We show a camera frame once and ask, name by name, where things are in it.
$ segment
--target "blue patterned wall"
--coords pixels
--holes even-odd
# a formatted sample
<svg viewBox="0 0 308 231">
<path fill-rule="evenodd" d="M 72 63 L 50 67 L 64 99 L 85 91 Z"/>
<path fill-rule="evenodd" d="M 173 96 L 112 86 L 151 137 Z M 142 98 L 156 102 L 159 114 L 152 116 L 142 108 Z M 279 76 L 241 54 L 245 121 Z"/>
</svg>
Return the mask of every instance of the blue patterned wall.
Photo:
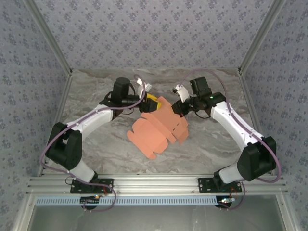
<svg viewBox="0 0 308 231">
<path fill-rule="evenodd" d="M 74 69 L 238 67 L 272 0 L 35 0 Z"/>
<path fill-rule="evenodd" d="M 66 74 L 22 0 L 0 3 L 0 230 L 37 174 Z"/>
<path fill-rule="evenodd" d="M 308 230 L 308 1 L 288 0 L 245 78 L 263 131 L 278 144 L 300 223 Z"/>
</svg>

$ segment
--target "gray marble table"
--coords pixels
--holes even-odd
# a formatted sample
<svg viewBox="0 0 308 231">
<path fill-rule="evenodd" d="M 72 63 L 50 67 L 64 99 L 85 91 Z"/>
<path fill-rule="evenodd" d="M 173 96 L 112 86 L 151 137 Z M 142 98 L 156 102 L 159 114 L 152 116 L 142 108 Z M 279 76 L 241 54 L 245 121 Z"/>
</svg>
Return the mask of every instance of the gray marble table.
<svg viewBox="0 0 308 231">
<path fill-rule="evenodd" d="M 225 82 L 233 108 L 252 125 L 237 71 L 213 71 Z M 62 122 L 75 120 L 93 109 L 112 90 L 117 77 L 131 79 L 136 87 L 134 73 L 153 85 L 150 93 L 164 96 L 170 103 L 174 103 L 179 98 L 171 90 L 188 72 L 188 69 L 74 70 Z M 220 83 L 207 72 L 193 74 L 188 80 L 200 76 L 206 77 L 213 92 L 223 93 Z M 191 90 L 188 80 L 184 86 Z M 189 123 L 187 140 L 181 146 L 177 142 L 169 143 L 167 149 L 158 154 L 155 160 L 149 160 L 126 136 L 139 117 L 139 110 L 135 110 L 131 115 L 120 115 L 91 133 L 82 144 L 83 160 L 98 173 L 185 174 L 213 173 L 236 162 L 240 156 L 235 141 L 218 122 L 212 118 L 203 120 L 191 113 L 186 116 Z"/>
</svg>

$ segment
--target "marble surface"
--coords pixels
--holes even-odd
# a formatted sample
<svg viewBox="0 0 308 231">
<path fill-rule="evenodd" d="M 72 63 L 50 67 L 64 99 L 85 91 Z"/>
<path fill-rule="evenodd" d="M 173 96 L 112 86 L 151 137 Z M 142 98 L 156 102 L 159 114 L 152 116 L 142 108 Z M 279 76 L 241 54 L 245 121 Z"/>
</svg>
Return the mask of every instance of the marble surface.
<svg viewBox="0 0 308 231">
<path fill-rule="evenodd" d="M 75 120 L 93 109 L 112 90 L 117 77 L 133 80 L 133 74 L 141 75 L 153 85 L 150 93 L 164 96 L 170 103 L 178 100 L 172 88 L 189 72 L 189 69 L 122 69 L 122 70 L 74 70 L 72 84 L 64 108 L 62 121 Z M 244 94 L 235 69 L 213 70 L 225 82 L 233 108 L 252 124 Z M 205 76 L 213 92 L 223 92 L 221 84 L 209 73 L 191 75 L 184 86 L 191 91 L 189 80 Z M 83 141 L 83 160 L 99 173 L 213 173 L 237 161 L 240 150 L 226 130 L 216 121 L 200 119 L 191 113 L 186 116 L 189 136 L 179 146 L 176 142 L 158 154 L 155 160 L 146 158 L 131 143 L 126 133 L 140 117 L 135 109 L 131 115 L 120 115 L 91 133 Z"/>
</svg>

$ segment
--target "patterned wallpaper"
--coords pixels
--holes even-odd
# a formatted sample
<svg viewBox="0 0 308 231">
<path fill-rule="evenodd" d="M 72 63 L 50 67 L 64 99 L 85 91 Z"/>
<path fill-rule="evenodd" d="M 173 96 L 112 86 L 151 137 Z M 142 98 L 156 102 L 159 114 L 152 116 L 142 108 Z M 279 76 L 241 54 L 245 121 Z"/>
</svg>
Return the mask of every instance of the patterned wallpaper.
<svg viewBox="0 0 308 231">
<path fill-rule="evenodd" d="M 66 74 L 22 0 L 0 3 L 0 230 L 37 174 Z"/>
<path fill-rule="evenodd" d="M 237 67 L 272 0 L 35 0 L 70 66 Z"/>
<path fill-rule="evenodd" d="M 277 156 L 303 230 L 308 230 L 308 1 L 289 0 L 245 78 Z"/>
</svg>

